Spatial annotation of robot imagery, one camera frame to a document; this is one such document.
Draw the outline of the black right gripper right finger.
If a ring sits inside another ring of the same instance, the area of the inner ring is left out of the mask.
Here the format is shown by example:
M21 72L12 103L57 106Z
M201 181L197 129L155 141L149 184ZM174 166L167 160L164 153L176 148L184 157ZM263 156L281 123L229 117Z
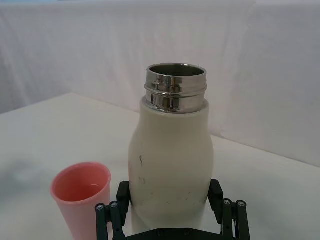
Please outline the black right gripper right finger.
M216 179L210 181L207 198L220 225L220 233L214 233L212 238L214 240L247 240L247 203L243 200L233 202L224 198L221 185Z

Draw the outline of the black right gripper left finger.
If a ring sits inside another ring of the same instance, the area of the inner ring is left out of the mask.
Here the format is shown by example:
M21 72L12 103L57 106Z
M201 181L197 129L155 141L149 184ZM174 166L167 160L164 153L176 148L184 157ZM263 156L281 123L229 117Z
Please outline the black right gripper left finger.
M113 240L126 240L123 232L123 226L126 223L126 217L131 201L130 185L128 181L122 181L117 190L116 201L105 205L98 203L95 206L96 218L96 239L108 240L108 223L112 225Z

